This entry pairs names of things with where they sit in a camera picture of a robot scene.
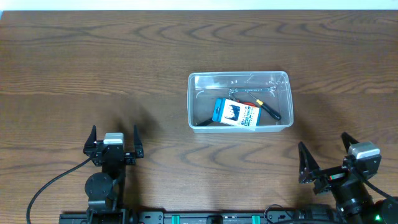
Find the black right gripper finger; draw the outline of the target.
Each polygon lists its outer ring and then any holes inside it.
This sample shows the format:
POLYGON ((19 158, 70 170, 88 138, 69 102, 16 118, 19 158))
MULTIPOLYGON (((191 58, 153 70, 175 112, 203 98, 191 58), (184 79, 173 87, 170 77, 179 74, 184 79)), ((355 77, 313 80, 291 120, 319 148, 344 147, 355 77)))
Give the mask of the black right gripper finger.
POLYGON ((299 179, 316 179, 320 167, 303 142, 298 144, 299 179))
POLYGON ((341 134, 341 139, 343 141, 343 145, 344 145, 344 147, 346 149, 346 152, 349 151, 349 148, 350 148, 351 145, 359 143, 355 138, 353 138, 347 132, 343 132, 341 134))

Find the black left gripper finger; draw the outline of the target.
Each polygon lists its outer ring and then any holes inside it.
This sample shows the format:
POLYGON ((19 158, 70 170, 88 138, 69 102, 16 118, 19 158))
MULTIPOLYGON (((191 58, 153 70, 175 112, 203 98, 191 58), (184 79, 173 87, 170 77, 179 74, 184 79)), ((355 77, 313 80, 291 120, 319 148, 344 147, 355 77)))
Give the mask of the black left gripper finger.
POLYGON ((96 126, 93 125, 92 129, 91 129, 91 133, 88 137, 88 139, 86 140, 86 143, 84 145, 84 148, 92 148, 92 147, 96 147, 96 126))
POLYGON ((136 125, 134 125, 134 148, 135 149, 142 149, 142 141, 139 136, 139 130, 136 125))

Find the black yellow screwdriver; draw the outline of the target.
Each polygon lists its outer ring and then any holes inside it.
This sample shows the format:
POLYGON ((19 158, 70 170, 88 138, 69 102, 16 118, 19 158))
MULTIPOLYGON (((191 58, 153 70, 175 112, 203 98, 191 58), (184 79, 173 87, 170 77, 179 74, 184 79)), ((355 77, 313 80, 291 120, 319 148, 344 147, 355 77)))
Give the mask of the black yellow screwdriver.
POLYGON ((280 121, 282 119, 281 115, 279 112, 271 108, 268 104, 265 102, 261 101, 259 98, 256 98, 252 93, 248 92, 248 95, 251 96, 252 98, 255 99, 256 103, 264 110, 266 111, 273 119, 280 121))

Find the small steel claw hammer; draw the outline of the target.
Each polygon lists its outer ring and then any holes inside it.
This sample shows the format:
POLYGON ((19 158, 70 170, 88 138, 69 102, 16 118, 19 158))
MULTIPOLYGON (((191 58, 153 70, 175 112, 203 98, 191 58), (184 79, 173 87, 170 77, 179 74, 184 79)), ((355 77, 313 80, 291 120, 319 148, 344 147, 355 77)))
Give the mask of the small steel claw hammer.
POLYGON ((198 127, 208 126, 208 125, 212 124, 213 122, 214 122, 214 121, 213 121, 211 118, 209 118, 209 119, 207 119, 207 120, 205 120, 205 121, 202 121, 202 122, 200 122, 200 123, 197 123, 196 126, 198 126, 198 127))

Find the clear plastic storage container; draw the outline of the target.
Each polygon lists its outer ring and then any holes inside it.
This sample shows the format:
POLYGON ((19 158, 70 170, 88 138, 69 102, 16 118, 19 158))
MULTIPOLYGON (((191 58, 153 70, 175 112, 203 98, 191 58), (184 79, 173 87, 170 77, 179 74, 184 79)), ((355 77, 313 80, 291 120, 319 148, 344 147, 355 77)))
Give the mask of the clear plastic storage container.
POLYGON ((187 88, 188 123, 195 133, 261 133, 279 132, 293 125, 294 112, 289 77, 284 71, 265 72, 197 72, 190 74, 187 88), (277 121, 264 111, 248 93, 229 95, 230 88, 267 88, 275 86, 274 92, 250 92, 256 98, 279 112, 282 119, 277 121), (218 98, 235 97, 250 102, 261 109, 259 124, 255 129, 228 126, 214 121, 208 126, 198 127, 197 123, 212 119, 218 98))

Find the blue white cardboard box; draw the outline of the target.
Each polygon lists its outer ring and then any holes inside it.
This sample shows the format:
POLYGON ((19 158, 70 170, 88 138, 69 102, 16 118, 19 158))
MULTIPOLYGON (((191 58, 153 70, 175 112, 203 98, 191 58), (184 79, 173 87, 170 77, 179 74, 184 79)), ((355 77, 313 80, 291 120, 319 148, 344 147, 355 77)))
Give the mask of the blue white cardboard box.
POLYGON ((228 126, 255 129, 261 117, 261 109, 234 100, 218 98, 212 120, 228 126))

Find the silver combination wrench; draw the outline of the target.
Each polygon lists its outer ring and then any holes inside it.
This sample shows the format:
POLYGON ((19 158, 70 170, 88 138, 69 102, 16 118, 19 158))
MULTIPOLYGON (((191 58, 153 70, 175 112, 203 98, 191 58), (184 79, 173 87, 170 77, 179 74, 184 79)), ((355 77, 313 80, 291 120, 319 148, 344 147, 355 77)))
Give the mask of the silver combination wrench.
POLYGON ((228 90, 228 94, 236 94, 236 93, 249 93, 249 92, 274 92, 276 91, 275 86, 267 87, 267 88, 230 88, 228 90))

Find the red handled pliers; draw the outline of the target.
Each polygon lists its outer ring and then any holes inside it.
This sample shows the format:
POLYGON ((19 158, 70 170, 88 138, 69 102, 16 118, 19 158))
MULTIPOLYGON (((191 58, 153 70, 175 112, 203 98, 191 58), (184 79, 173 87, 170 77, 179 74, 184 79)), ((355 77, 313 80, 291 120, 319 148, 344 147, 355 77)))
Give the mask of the red handled pliers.
POLYGON ((236 101, 238 103, 244 104, 244 105, 248 105, 248 106, 253 106, 253 107, 257 107, 255 104, 250 103, 250 102, 243 102, 240 101, 239 99, 235 98, 235 97, 231 97, 230 100, 236 101))

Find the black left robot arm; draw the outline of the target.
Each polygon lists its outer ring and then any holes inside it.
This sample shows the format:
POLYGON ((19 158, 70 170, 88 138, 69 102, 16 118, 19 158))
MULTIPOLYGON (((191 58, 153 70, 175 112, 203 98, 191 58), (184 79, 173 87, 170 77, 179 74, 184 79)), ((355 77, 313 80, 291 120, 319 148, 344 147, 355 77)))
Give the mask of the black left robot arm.
POLYGON ((144 149, 137 126, 133 132, 133 151, 125 151, 123 133, 107 133, 98 140, 93 126, 83 153, 101 172, 91 175, 85 184, 88 196, 88 223, 137 223, 138 217, 123 203, 126 167, 144 157, 144 149))

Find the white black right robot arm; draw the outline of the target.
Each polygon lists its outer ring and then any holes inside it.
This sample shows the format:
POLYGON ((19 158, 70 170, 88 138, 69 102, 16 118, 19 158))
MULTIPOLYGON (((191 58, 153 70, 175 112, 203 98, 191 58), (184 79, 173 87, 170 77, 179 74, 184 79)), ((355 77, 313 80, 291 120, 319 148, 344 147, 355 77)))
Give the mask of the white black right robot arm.
POLYGON ((381 150, 371 141, 341 134, 347 155, 342 165, 321 169, 303 142, 298 144, 301 184, 313 183, 316 195, 331 193, 336 202, 331 222, 397 223, 397 197, 370 183, 381 163, 381 150))

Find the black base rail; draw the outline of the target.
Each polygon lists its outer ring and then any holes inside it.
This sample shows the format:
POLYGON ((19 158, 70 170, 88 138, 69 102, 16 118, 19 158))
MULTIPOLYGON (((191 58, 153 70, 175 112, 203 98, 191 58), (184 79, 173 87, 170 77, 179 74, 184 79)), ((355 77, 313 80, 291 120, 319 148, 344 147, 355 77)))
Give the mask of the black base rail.
POLYGON ((328 213, 326 215, 296 215, 288 210, 269 210, 268 212, 236 213, 170 213, 161 211, 118 212, 118 213, 64 213, 59 216, 61 224, 266 224, 266 223, 341 223, 328 213))

